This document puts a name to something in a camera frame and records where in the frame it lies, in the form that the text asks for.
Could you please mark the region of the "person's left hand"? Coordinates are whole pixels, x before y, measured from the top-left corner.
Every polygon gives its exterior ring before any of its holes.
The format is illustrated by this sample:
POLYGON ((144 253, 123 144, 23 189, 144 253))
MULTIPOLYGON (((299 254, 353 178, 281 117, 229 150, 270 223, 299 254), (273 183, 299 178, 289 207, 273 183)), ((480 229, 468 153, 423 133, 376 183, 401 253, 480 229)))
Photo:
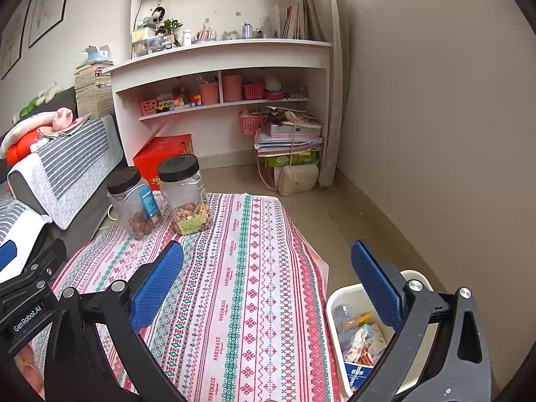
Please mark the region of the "person's left hand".
POLYGON ((38 371, 34 352, 30 345, 23 347, 14 357, 16 367, 42 399, 46 399, 43 376, 38 371))

